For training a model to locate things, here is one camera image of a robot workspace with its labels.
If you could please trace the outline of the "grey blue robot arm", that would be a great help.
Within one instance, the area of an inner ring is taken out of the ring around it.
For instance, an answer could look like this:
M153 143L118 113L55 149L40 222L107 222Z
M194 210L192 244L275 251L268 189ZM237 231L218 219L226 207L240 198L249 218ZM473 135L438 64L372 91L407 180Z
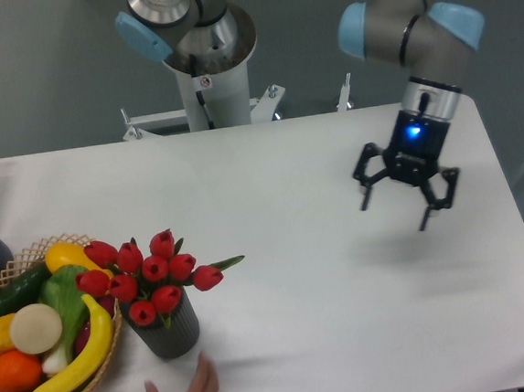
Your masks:
M272 118L273 90L258 101L249 92L247 63L257 38L246 11L228 0L126 3L116 32L134 52L173 71L192 131ZM428 213L452 206L459 171L440 166L440 153L484 25L479 11L437 0L376 0L343 12L337 43L344 53L411 74L389 144L366 144L354 169L365 195L389 178L420 189Z

